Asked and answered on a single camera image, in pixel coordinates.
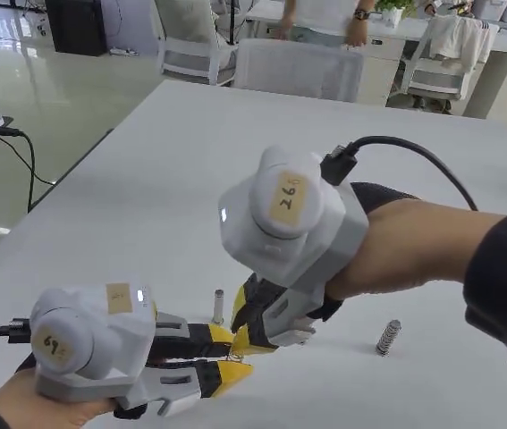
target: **white desk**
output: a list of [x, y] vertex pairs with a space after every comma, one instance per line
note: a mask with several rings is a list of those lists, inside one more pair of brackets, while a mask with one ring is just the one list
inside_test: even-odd
[[[260, 24], [277, 24], [282, 14], [282, 2], [260, 0], [247, 14], [247, 19], [253, 22], [250, 35], [258, 35]], [[365, 56], [359, 103], [386, 104], [404, 44], [419, 41], [426, 27], [425, 20], [406, 18], [396, 29], [390, 29], [373, 15], [368, 24], [367, 45], [356, 48]], [[507, 32], [497, 35], [488, 63], [476, 68], [468, 97], [453, 104], [453, 113], [507, 121]]]
[[[219, 109], [224, 109], [223, 123]], [[266, 145], [325, 153], [370, 134], [434, 150], [483, 209], [507, 212], [507, 125], [166, 81], [0, 243], [0, 324], [48, 287], [138, 275], [159, 308], [211, 317], [249, 271], [221, 246], [217, 199], [253, 172]], [[361, 152], [351, 178], [463, 206], [428, 162], [395, 148]], [[164, 426], [151, 415], [88, 428], [505, 429], [507, 351], [468, 326], [458, 284], [345, 304], [305, 347], [249, 360], [254, 374]], [[391, 356], [369, 352], [385, 324]], [[0, 339], [0, 384], [28, 346]]]

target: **wristwatch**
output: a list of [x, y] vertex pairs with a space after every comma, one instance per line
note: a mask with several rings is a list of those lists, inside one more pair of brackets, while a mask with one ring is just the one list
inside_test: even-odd
[[364, 9], [357, 9], [354, 11], [354, 15], [352, 16], [359, 21], [366, 21], [370, 17], [370, 12], [367, 12]]

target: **number label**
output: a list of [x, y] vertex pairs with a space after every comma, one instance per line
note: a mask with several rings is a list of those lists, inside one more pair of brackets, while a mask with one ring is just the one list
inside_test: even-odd
[[273, 196], [269, 216], [274, 221], [290, 226], [299, 224], [300, 214], [305, 205], [306, 180], [294, 172], [282, 172]]
[[108, 300], [108, 314], [131, 313], [134, 308], [131, 303], [130, 284], [110, 283], [106, 285]]
[[61, 341], [47, 326], [42, 326], [32, 336], [32, 348], [57, 366], [65, 366], [73, 355], [70, 345]]

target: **person's hand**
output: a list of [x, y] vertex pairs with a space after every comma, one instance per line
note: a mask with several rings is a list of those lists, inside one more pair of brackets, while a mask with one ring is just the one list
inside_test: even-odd
[[348, 46], [364, 46], [367, 43], [368, 21], [352, 19], [344, 34], [344, 43]]
[[114, 411], [111, 400], [65, 404], [35, 393], [34, 370], [15, 374], [0, 388], [0, 416], [11, 429], [79, 429]]
[[429, 15], [429, 16], [434, 16], [435, 15], [435, 7], [433, 4], [429, 4], [428, 6], [426, 6], [424, 8], [424, 12], [426, 13], [426, 15]]
[[287, 33], [290, 29], [292, 29], [293, 23], [295, 21], [295, 17], [293, 13], [285, 13], [281, 20], [279, 21], [279, 34], [278, 37], [280, 39], [285, 40], [287, 38]]
[[405, 290], [431, 280], [462, 282], [477, 246], [502, 219], [402, 199], [368, 215], [357, 255], [327, 285], [332, 299]]

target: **black speaker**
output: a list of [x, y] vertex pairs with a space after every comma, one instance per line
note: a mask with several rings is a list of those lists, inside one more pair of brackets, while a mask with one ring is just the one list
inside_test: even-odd
[[99, 56], [107, 52], [100, 0], [46, 0], [56, 52]]

